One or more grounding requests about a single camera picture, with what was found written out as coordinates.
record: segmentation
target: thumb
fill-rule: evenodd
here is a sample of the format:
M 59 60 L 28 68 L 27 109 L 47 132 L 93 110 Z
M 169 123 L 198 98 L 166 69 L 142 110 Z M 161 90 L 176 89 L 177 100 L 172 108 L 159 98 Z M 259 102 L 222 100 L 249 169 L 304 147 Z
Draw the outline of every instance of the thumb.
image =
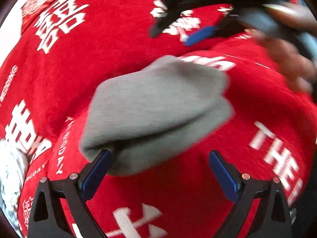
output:
M 285 25 L 317 36 L 317 21 L 307 7 L 287 2 L 264 4 L 263 6 L 267 8 L 275 19 Z

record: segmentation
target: red blanket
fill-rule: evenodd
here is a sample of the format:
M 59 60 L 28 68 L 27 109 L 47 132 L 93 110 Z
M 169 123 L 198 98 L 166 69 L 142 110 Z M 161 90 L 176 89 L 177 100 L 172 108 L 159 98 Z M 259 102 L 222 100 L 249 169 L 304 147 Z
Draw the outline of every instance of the red blanket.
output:
M 29 10 L 21 40 L 0 68 L 0 136 L 33 158 L 18 211 L 25 235 L 39 179 L 66 178 L 87 163 L 78 144 L 98 84 L 163 55 L 225 71 L 230 84 L 224 96 L 235 115 L 163 165 L 130 177 L 106 176 L 87 205 L 107 236 L 212 237 L 232 207 L 209 169 L 212 149 L 254 178 L 279 176 L 294 202 L 315 149 L 317 114 L 310 97 L 292 93 L 246 33 L 189 48 L 180 42 L 228 10 L 186 11 L 156 39 L 148 29 L 153 16 L 164 13 L 157 0 L 47 0 Z

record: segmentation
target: gray folded cloth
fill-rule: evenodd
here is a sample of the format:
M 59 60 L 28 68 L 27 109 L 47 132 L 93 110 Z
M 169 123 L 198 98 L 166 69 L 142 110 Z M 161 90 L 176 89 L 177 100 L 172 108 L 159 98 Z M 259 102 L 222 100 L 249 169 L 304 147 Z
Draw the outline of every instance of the gray folded cloth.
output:
M 139 72 L 101 83 L 80 141 L 92 161 L 108 149 L 110 175 L 139 173 L 177 156 L 232 113 L 214 68 L 164 56 Z

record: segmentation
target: human hand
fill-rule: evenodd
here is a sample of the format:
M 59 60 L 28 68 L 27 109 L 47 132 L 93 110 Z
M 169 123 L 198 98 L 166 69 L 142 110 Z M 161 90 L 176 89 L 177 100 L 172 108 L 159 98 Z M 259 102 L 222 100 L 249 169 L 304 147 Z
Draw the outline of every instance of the human hand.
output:
M 265 4 L 270 15 L 296 29 L 304 29 L 317 36 L 317 21 L 307 7 L 292 3 Z M 282 39 L 269 38 L 263 32 L 251 29 L 250 35 L 266 48 L 269 56 L 278 64 L 279 72 L 286 77 L 287 85 L 294 92 L 312 92 L 311 82 L 317 81 L 317 65 L 298 53 L 297 48 Z

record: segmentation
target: screw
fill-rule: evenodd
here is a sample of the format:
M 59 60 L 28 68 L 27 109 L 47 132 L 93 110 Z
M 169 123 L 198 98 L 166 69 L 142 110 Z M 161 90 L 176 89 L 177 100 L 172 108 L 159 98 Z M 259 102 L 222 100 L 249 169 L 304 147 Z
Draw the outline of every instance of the screw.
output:
M 279 182 L 280 182 L 280 179 L 279 179 L 278 177 L 273 177 L 273 182 L 279 183 Z
M 69 179 L 75 180 L 77 177 L 78 177 L 78 173 L 72 173 L 70 174 Z
M 40 179 L 40 182 L 41 183 L 45 183 L 47 181 L 47 177 L 42 177 L 41 179 Z
M 242 178 L 245 180 L 249 180 L 251 176 L 249 174 L 242 174 Z

